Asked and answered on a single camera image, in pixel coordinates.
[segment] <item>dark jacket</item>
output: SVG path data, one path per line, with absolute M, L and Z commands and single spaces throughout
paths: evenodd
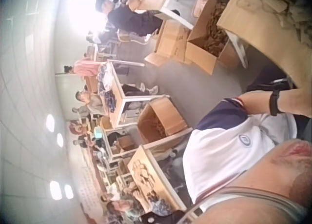
M 146 36 L 160 29 L 162 20 L 151 12 L 142 14 L 131 11 L 129 6 L 118 7 L 107 15 L 108 21 L 117 29 L 136 33 L 138 36 Z

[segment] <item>watch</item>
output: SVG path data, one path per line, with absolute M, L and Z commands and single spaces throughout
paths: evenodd
M 279 111 L 278 106 L 277 106 L 277 100 L 279 98 L 279 92 L 280 90 L 278 89 L 274 89 L 271 96 L 270 96 L 270 114 L 272 116 L 276 116 L 278 113 L 282 113 L 281 111 Z

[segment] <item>logo on shirt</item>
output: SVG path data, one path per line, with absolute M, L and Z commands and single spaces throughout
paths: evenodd
M 252 145 L 252 142 L 247 135 L 239 135 L 238 138 L 246 147 L 250 147 Z

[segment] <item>pink shirt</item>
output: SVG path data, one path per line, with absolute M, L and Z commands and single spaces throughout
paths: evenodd
M 79 60 L 74 64 L 74 73 L 81 76 L 94 76 L 98 74 L 101 62 Z

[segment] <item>poster on wall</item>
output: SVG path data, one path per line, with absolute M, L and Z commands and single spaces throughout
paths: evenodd
M 73 182 L 85 215 L 94 219 L 96 224 L 103 224 L 105 218 L 99 199 L 101 189 L 87 149 L 73 144 L 77 138 L 77 135 L 72 134 L 69 129 L 67 130 L 68 158 Z

